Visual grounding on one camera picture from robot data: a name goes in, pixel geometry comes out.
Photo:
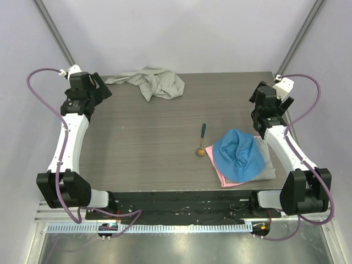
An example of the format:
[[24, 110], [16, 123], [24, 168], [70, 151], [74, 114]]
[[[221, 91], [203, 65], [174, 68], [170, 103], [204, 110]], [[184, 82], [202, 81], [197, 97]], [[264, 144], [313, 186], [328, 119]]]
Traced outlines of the grey cloth napkin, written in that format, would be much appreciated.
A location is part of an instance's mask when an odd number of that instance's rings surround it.
[[109, 77], [106, 84], [130, 83], [138, 86], [147, 102], [152, 96], [171, 100], [184, 93], [185, 82], [172, 70], [162, 67], [144, 67], [137, 71]]

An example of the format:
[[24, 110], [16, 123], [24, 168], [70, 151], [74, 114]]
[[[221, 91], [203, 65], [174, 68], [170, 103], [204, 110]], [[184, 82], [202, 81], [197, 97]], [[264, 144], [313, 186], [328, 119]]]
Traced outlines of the grey folded cloth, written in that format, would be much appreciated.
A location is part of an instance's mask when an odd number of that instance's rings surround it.
[[254, 139], [265, 162], [265, 167], [256, 177], [252, 178], [250, 181], [254, 182], [254, 181], [261, 181], [261, 180], [273, 180], [276, 178], [276, 173], [270, 157], [269, 146], [259, 136], [255, 136]]

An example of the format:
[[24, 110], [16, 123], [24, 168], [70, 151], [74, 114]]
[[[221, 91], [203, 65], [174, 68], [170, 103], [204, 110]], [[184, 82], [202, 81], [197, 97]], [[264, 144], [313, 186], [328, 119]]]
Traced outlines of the aluminium frame post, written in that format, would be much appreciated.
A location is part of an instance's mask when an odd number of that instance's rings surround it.
[[47, 26], [50, 34], [52, 35], [56, 45], [58, 46], [59, 50], [61, 51], [64, 59], [66, 62], [71, 66], [74, 65], [76, 62], [69, 51], [64, 39], [61, 36], [61, 33], [59, 32], [54, 20], [52, 19], [48, 9], [46, 8], [43, 0], [33, 0], [32, 1], [41, 16], [43, 22]]
[[326, 0], [315, 0], [313, 5], [308, 12], [302, 26], [300, 27], [294, 41], [292, 42], [288, 52], [286, 53], [278, 71], [276, 72], [277, 75], [283, 75], [290, 64], [291, 60], [293, 59], [294, 55], [296, 54], [298, 48], [302, 44], [305, 36], [308, 34], [310, 27], [313, 25], [315, 19], [318, 17], [319, 13], [321, 12], [322, 8], [324, 7]]

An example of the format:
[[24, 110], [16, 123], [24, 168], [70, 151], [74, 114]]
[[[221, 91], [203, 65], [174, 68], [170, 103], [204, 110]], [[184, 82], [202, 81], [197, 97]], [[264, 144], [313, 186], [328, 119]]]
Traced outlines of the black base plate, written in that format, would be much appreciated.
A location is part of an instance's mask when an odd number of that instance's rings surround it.
[[189, 226], [239, 224], [247, 218], [279, 218], [275, 209], [260, 208], [252, 190], [115, 192], [123, 215], [142, 210], [136, 224]]

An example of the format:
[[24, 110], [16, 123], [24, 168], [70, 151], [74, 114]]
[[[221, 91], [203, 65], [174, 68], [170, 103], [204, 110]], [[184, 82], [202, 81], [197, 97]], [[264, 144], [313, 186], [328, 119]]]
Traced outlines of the left aluminium frame post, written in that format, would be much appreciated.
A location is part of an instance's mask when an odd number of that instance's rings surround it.
[[64, 59], [66, 62], [71, 66], [74, 65], [76, 62], [69, 51], [64, 39], [61, 36], [61, 33], [59, 32], [54, 20], [52, 19], [48, 9], [46, 8], [43, 0], [33, 0], [32, 1], [41, 16], [43, 22], [47, 26], [50, 34], [52, 35], [56, 45], [58, 46], [59, 50], [61, 51]]

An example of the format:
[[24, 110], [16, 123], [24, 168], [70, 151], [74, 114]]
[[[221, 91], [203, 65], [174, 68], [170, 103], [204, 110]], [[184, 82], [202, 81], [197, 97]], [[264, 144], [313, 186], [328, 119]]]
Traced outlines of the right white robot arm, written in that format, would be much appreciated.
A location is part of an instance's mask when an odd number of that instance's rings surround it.
[[328, 210], [331, 173], [326, 168], [318, 168], [303, 153], [283, 119], [294, 101], [288, 95], [293, 84], [288, 78], [273, 86], [262, 81], [249, 99], [255, 105], [251, 113], [254, 129], [278, 156], [288, 175], [281, 190], [259, 191], [256, 199], [249, 202], [248, 209], [254, 217], [263, 216], [269, 208], [282, 210], [287, 215]]

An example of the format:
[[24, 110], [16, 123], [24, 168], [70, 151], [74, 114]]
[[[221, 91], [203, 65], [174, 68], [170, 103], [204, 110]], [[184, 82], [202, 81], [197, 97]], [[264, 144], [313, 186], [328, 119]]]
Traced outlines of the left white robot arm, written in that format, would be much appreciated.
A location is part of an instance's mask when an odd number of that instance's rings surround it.
[[82, 71], [78, 65], [59, 74], [69, 80], [66, 100], [57, 113], [60, 135], [53, 159], [36, 184], [50, 208], [97, 208], [104, 219], [112, 219], [117, 204], [110, 191], [98, 191], [80, 175], [79, 161], [85, 133], [96, 106], [112, 93], [97, 73]]

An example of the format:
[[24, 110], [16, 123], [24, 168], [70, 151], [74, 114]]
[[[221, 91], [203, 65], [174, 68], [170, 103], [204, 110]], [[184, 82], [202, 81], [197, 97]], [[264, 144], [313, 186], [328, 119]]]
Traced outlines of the right aluminium frame post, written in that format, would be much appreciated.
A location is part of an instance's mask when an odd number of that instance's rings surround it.
[[296, 54], [298, 48], [302, 44], [305, 36], [308, 34], [310, 27], [313, 25], [315, 19], [318, 17], [319, 13], [321, 12], [322, 8], [324, 7], [326, 0], [315, 0], [313, 5], [308, 12], [302, 26], [300, 27], [294, 41], [292, 42], [288, 52], [286, 53], [278, 71], [276, 72], [277, 75], [283, 75], [290, 64], [291, 60], [293, 59], [294, 55]]

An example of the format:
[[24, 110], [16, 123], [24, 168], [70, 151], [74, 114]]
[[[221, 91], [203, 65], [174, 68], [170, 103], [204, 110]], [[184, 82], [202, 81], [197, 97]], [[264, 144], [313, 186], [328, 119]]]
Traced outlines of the gold spoon green handle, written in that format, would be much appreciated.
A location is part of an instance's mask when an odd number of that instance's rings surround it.
[[202, 144], [203, 144], [203, 140], [204, 140], [204, 136], [205, 136], [205, 131], [206, 131], [206, 124], [203, 123], [202, 125], [202, 129], [201, 129], [201, 137], [200, 137], [200, 146], [199, 148], [196, 150], [196, 155], [198, 157], [203, 157], [205, 155], [205, 151], [202, 148]]

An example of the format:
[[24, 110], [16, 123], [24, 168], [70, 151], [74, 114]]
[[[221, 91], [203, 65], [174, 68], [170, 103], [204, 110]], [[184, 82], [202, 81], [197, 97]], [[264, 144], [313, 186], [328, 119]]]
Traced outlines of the aluminium front rail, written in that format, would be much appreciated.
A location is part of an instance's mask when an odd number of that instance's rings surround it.
[[[288, 218], [289, 216], [279, 210], [265, 209], [263, 212], [250, 212], [248, 210], [232, 211], [228, 208], [218, 211], [211, 211], [209, 208], [205, 212], [188, 212], [183, 209], [176, 213], [148, 213], [143, 209], [141, 215], [141, 224], [146, 225], [171, 225], [179, 222], [180, 225], [205, 224], [206, 222], [225, 221], [226, 219], [234, 219], [236, 221], [259, 221], [261, 219], [279, 219]], [[69, 222], [72, 219], [62, 208], [51, 209], [46, 203], [40, 203], [36, 216], [36, 221], [42, 222]]]

